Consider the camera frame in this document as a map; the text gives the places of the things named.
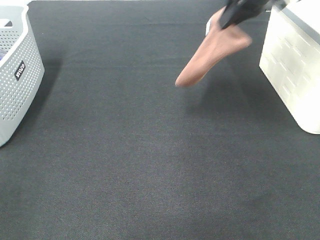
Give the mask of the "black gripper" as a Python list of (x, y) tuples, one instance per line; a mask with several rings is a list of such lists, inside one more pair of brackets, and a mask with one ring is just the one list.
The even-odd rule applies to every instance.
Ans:
[(231, 25), (238, 25), (246, 18), (252, 18), (260, 14), (272, 0), (229, 0), (219, 19), (222, 30)]

